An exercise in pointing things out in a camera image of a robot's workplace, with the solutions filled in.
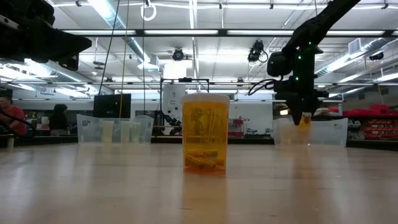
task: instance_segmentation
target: plastic container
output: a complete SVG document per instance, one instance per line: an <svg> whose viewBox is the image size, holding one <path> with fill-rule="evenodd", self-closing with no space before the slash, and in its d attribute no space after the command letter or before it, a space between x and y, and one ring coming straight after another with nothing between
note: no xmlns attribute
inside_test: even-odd
<svg viewBox="0 0 398 224"><path fill-rule="evenodd" d="M94 118L77 115L79 144L149 144L154 119L139 115L129 118Z"/></svg>
<svg viewBox="0 0 398 224"><path fill-rule="evenodd" d="M227 96L198 93L182 97L185 172L225 173L228 147Z"/></svg>
<svg viewBox="0 0 398 224"><path fill-rule="evenodd" d="M312 121L308 127L295 126L287 118L273 121L276 145L324 144L346 146L348 118L332 121Z"/></svg>

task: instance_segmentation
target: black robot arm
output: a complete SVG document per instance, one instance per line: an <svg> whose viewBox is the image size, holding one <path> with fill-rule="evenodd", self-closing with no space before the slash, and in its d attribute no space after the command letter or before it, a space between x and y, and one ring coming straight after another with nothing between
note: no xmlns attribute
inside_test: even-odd
<svg viewBox="0 0 398 224"><path fill-rule="evenodd" d="M330 28L360 0L334 0L316 17L304 22L293 33L281 52L271 54L267 64L268 75L281 76L264 85L273 84L277 100L286 100L294 123L300 124L303 112L314 114L320 105L318 97L328 97L326 91L314 90L315 55L323 53L318 44ZM293 71L288 80L283 76Z"/></svg>

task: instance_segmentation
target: workbench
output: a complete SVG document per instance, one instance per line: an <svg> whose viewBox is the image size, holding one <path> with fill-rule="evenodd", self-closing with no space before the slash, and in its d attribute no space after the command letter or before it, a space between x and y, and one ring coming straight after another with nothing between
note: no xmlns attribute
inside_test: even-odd
<svg viewBox="0 0 398 224"><path fill-rule="evenodd" d="M225 175L184 174L181 144L0 153L0 223L395 223L398 153L229 145Z"/></svg>

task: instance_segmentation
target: ceiling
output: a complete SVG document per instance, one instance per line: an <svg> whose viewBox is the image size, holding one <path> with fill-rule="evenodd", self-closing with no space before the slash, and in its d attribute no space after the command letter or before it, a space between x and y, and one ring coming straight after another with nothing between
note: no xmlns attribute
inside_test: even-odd
<svg viewBox="0 0 398 224"><path fill-rule="evenodd" d="M54 6L66 4L55 8L55 24L58 29L110 29L104 19L91 7L87 1L80 1L82 7L74 6L75 1L48 1ZM143 21L140 13L142 1L130 1L129 16L127 19L127 0L120 1L119 16L128 24L128 29L190 29L189 0L151 1L157 5L157 14L151 21ZM222 0L224 6L261 6L273 2L275 6L314 6L314 0ZM195 29L294 29L311 17L322 11L327 0L317 0L317 10L291 10L291 9L238 9L224 7L202 9L206 6L218 6L219 0L198 0L197 16L194 17ZM398 0L387 0L390 6L398 6ZM357 6L368 7L384 4L383 0L362 0ZM351 10L340 19L332 29L396 29L398 27L398 8L387 9L362 9ZM150 16L152 9L146 9L145 14ZM246 81L262 80L267 77L266 64L250 66L247 61L249 49L258 38L254 37L196 37L198 50L198 74L199 78L209 78L214 81L236 81L237 78L245 78ZM109 37L98 38L97 55L95 55L95 38L91 38L93 46L80 55L78 73L91 80L100 81L102 70L95 70L93 61L105 62L106 52L109 46ZM264 45L270 46L267 52L280 50L289 40L288 38L272 37L261 38ZM316 57L316 68L322 67L327 61L348 49L348 43L354 38L325 38L319 47L324 51ZM193 55L193 42L191 37L145 37L136 38L136 41L147 54L159 56L160 64L171 62L170 52L175 48L182 48L187 55ZM110 55L106 65L105 77L113 77L120 81L124 72L127 81L142 80L145 76L148 80L159 80L158 72L143 72L138 69L137 57L132 50L126 47L126 59L124 59L125 42L115 37L110 48ZM187 76L193 77L194 72L191 61L188 65ZM363 60L358 60L344 69L344 73L355 73L363 70Z"/></svg>

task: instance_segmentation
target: person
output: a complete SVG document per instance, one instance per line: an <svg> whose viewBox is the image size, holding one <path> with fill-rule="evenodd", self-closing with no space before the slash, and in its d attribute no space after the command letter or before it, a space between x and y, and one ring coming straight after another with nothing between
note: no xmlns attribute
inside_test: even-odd
<svg viewBox="0 0 398 224"><path fill-rule="evenodd" d="M14 106L12 104L12 99L10 96L2 96L0 97L0 108L13 117L19 119L25 119L24 111L18 106ZM18 134L26 134L27 128L24 123L16 121L12 118L4 116L0 113L0 120L3 121L6 125L8 125L11 129L13 129Z"/></svg>
<svg viewBox="0 0 398 224"><path fill-rule="evenodd" d="M64 104L54 106L54 114L50 117L51 136L61 136L68 134L68 119L65 115L68 107Z"/></svg>

